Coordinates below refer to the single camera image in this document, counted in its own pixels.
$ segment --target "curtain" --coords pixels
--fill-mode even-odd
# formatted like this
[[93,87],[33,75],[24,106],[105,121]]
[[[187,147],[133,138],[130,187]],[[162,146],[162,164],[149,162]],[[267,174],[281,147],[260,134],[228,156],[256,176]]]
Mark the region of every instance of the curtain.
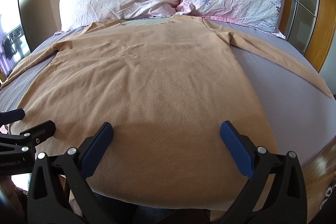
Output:
[[15,67],[15,62],[13,58],[11,60],[6,59],[5,51],[2,47],[2,39],[6,35],[7,34],[5,33],[1,25],[1,14],[0,14],[0,66],[1,66],[3,73],[6,76],[9,76],[9,74],[12,72],[13,68]]

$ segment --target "floor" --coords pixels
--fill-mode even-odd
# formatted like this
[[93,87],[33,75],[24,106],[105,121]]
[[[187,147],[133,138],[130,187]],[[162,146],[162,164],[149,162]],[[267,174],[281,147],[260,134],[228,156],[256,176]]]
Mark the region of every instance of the floor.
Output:
[[[303,169],[307,192],[307,223],[318,213],[325,192],[336,181],[336,138],[311,164]],[[210,220],[218,220],[225,212],[211,211]]]

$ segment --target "blue flower print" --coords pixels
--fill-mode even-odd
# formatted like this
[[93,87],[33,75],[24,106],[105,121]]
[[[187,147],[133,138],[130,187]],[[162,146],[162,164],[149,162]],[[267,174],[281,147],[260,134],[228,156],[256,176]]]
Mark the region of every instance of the blue flower print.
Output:
[[209,5],[210,4],[210,0],[203,0],[204,4]]

